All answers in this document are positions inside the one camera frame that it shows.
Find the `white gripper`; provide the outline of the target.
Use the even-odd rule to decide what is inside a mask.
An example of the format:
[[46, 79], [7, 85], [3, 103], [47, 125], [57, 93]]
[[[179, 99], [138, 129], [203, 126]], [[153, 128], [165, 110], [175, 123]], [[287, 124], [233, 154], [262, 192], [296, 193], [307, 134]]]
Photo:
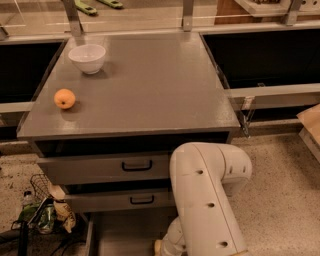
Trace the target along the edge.
[[176, 256], [176, 244], [168, 237], [156, 240], [154, 243], [154, 256]]

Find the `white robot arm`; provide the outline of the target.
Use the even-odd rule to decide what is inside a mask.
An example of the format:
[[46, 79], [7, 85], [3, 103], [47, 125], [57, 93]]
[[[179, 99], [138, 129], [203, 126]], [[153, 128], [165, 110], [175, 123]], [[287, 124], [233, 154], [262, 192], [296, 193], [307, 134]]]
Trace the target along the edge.
[[228, 200], [250, 180], [247, 153], [185, 143], [172, 153], [169, 171], [178, 217], [154, 243], [154, 256], [251, 256]]

